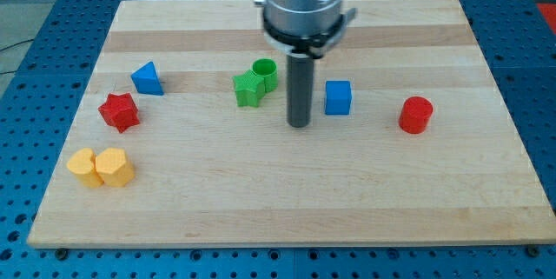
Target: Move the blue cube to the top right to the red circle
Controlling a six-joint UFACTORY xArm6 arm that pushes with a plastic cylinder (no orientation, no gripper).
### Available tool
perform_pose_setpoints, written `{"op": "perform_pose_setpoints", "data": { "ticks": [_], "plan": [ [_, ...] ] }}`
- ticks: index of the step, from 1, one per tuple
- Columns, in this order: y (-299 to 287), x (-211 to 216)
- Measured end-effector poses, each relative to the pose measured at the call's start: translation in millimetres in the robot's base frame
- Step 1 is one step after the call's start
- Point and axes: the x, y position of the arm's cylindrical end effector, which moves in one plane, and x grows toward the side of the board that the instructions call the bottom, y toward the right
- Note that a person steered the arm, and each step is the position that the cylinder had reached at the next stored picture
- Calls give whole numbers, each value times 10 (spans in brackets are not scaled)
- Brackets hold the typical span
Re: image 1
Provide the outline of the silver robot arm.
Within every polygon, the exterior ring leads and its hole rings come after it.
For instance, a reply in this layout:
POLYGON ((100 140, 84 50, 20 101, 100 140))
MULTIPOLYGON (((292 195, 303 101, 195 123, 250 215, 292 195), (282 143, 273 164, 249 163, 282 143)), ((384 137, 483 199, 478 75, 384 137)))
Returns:
POLYGON ((296 58, 320 59, 344 37, 357 9, 343 0, 254 0, 269 44, 296 58))

